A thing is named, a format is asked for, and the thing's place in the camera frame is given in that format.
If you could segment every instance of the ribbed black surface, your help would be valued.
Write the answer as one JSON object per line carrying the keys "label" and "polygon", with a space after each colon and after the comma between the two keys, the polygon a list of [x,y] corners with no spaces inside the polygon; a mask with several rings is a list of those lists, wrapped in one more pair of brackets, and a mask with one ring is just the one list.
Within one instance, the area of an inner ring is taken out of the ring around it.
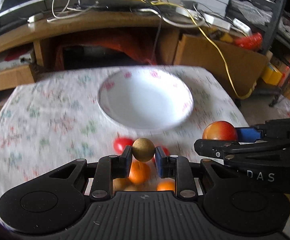
{"label": "ribbed black surface", "polygon": [[20,236],[36,240],[197,239],[283,240],[280,233],[263,237],[231,235],[211,224],[192,202],[171,192],[117,192],[105,202],[93,203],[74,226],[49,236]]}

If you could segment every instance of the white bowl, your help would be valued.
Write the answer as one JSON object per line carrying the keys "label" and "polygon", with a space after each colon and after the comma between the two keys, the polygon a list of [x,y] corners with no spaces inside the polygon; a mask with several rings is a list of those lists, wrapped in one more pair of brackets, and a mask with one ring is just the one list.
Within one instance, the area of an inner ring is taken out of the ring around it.
{"label": "white bowl", "polygon": [[109,76],[98,90],[103,114],[120,127],[161,132],[184,122],[193,96],[178,77],[154,68],[132,68]]}

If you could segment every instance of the yellow box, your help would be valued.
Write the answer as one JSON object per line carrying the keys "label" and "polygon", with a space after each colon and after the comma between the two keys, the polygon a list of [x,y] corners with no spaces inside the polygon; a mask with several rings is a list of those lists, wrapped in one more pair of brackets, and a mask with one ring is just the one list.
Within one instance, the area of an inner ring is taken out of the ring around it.
{"label": "yellow box", "polygon": [[278,71],[271,63],[269,63],[261,75],[266,84],[277,86],[282,78],[282,73]]}

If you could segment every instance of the tablecloth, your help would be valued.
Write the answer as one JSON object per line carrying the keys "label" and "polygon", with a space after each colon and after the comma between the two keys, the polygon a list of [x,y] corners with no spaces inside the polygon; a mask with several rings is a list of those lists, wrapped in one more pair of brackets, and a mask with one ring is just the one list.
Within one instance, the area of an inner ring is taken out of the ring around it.
{"label": "tablecloth", "polygon": [[[158,66],[182,79],[194,98],[194,110],[182,125],[160,134],[119,128],[100,111],[99,85],[120,68],[95,68],[43,74],[35,84],[18,86],[0,112],[0,197],[12,187],[77,158],[97,162],[114,154],[120,136],[146,137],[171,154],[199,162],[193,144],[211,122],[247,126],[243,115],[207,70]],[[152,162],[149,185],[157,182]]]}

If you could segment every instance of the red tomato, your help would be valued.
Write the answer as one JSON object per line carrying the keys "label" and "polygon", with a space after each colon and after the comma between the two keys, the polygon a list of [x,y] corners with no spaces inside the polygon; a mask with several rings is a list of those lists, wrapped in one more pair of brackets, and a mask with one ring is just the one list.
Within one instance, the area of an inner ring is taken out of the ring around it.
{"label": "red tomato", "polygon": [[[166,156],[170,156],[169,150],[168,150],[165,146],[161,146],[161,147],[162,147],[162,149],[163,149],[165,155],[166,155]],[[152,158],[152,162],[155,164],[155,155],[154,155],[154,157]]]}
{"label": "red tomato", "polygon": [[123,151],[125,150],[125,147],[127,145],[132,146],[134,143],[134,140],[131,138],[126,138],[126,137],[118,137],[114,140],[113,142],[113,147],[115,152],[118,154],[122,154]]}
{"label": "red tomato", "polygon": [[203,139],[237,141],[237,132],[234,126],[226,121],[211,123],[203,132]]}

